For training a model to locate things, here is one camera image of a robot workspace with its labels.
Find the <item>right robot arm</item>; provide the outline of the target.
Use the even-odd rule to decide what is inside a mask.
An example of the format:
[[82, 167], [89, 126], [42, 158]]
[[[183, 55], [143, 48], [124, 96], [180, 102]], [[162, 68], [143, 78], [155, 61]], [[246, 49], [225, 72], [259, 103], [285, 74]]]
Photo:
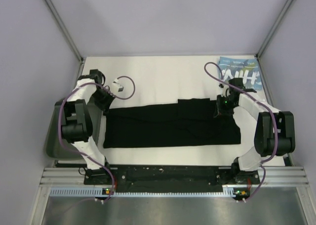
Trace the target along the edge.
[[215, 117], [232, 116], [236, 107], [246, 110], [256, 120], [254, 145], [232, 163], [231, 179], [244, 182], [248, 172], [257, 170], [275, 156], [283, 156], [295, 150], [294, 115], [280, 111], [264, 100], [257, 91], [244, 86], [241, 78], [221, 82], [222, 94], [217, 95]]

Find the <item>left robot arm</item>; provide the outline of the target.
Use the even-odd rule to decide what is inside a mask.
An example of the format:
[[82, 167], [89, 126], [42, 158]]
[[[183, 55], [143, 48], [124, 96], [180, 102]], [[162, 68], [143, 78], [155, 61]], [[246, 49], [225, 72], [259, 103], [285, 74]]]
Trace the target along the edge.
[[61, 146], [80, 154], [87, 168], [96, 170], [95, 178], [103, 184], [111, 180], [112, 172], [105, 167], [106, 157], [92, 137], [93, 123], [87, 104], [93, 99], [96, 107], [108, 113], [115, 97], [103, 86], [104, 82], [105, 75], [97, 69], [91, 70], [88, 75], [81, 75], [72, 93], [60, 104], [57, 126]]

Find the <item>left aluminium frame post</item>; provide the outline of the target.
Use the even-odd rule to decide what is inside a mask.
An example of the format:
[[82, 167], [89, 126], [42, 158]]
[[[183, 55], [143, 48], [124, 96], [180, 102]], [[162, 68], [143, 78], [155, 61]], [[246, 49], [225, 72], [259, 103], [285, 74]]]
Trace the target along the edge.
[[54, 3], [52, 2], [52, 0], [43, 0], [43, 1], [44, 1], [45, 5], [47, 6], [49, 12], [51, 13], [58, 29], [60, 30], [64, 40], [66, 41], [67, 45], [70, 48], [70, 50], [72, 51], [72, 53], [74, 54], [76, 59], [80, 63], [82, 63], [84, 58], [82, 57], [77, 46], [75, 45], [75, 42], [74, 42], [73, 38], [71, 37], [71, 35], [70, 35], [66, 25], [64, 24], [61, 16], [59, 15]]

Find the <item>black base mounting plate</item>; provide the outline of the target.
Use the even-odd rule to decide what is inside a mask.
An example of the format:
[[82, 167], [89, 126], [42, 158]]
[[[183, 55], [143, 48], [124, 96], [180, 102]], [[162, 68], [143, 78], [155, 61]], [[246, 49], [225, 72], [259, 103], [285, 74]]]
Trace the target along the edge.
[[249, 188], [259, 184], [257, 171], [235, 174], [232, 167], [111, 165], [85, 170], [85, 185], [114, 186], [116, 192], [220, 192], [227, 184]]

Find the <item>aluminium frame post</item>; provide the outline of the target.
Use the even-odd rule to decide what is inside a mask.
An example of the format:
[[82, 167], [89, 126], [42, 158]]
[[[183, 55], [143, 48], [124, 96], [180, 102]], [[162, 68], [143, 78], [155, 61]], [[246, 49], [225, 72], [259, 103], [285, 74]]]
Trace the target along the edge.
[[256, 54], [257, 59], [260, 59], [263, 56], [263, 54], [265, 53], [267, 47], [269, 46], [270, 42], [272, 41], [272, 39], [275, 35], [275, 33], [277, 32], [277, 30], [281, 26], [285, 16], [289, 12], [290, 8], [292, 7], [292, 5], [294, 4], [295, 1], [296, 0], [286, 0], [284, 6], [282, 7], [280, 13], [278, 14], [275, 22], [273, 23], [272, 27], [270, 28], [268, 34], [266, 35], [263, 43], [261, 44], [261, 46]]
[[66, 41], [67, 45], [70, 48], [70, 50], [72, 51], [72, 53], [74, 54], [76, 59], [80, 63], [82, 63], [84, 58], [82, 57], [77, 46], [75, 45], [75, 42], [74, 42], [73, 38], [71, 37], [71, 35], [70, 35], [66, 25], [64, 24], [61, 16], [59, 15], [54, 3], [52, 2], [52, 0], [43, 0], [43, 1], [44, 1], [45, 5], [47, 6], [49, 12], [51, 13], [58, 29], [60, 30], [64, 40]]

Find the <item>dark green plastic bin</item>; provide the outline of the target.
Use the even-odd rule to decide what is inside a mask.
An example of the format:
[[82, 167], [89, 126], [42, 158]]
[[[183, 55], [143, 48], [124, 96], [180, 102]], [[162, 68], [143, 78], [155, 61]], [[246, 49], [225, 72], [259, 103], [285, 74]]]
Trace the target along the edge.
[[[58, 116], [59, 116], [59, 109], [60, 105], [64, 99], [61, 98], [59, 101], [55, 103], [54, 111], [51, 117], [50, 125], [48, 128], [48, 132], [46, 135], [44, 147], [46, 155], [54, 160], [79, 160], [83, 159], [83, 157], [75, 152], [70, 152], [63, 148], [60, 145], [59, 138], [58, 138], [58, 131], [57, 131], [57, 124], [58, 124]], [[100, 132], [100, 124], [101, 124], [101, 116], [102, 111], [94, 105], [94, 100], [91, 99], [87, 104], [87, 108], [89, 114], [91, 116], [92, 124], [93, 124], [93, 134], [92, 137], [96, 143], [98, 143], [98, 137]]]

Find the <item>right aluminium frame post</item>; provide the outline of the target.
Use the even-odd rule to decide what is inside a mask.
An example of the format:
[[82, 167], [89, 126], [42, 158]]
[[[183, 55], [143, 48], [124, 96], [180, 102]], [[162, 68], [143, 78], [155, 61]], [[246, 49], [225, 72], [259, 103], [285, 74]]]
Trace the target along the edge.
[[268, 34], [266, 35], [263, 43], [261, 44], [261, 46], [256, 54], [257, 59], [260, 59], [263, 56], [263, 54], [265, 53], [267, 47], [269, 46], [270, 42], [272, 41], [272, 39], [275, 35], [275, 33], [277, 32], [277, 30], [281, 26], [285, 16], [289, 12], [290, 8], [292, 7], [292, 5], [294, 4], [295, 1], [296, 0], [286, 0], [284, 6], [282, 7], [280, 13], [278, 14], [275, 22], [273, 23], [272, 27], [270, 28]]

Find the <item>black t-shirt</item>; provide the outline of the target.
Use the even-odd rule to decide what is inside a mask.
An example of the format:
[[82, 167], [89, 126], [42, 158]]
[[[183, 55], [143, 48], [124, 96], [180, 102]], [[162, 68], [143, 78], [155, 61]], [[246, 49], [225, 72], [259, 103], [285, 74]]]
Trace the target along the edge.
[[104, 148], [146, 148], [241, 143], [233, 116], [214, 116], [216, 101], [180, 99], [156, 104], [110, 109], [106, 116]]

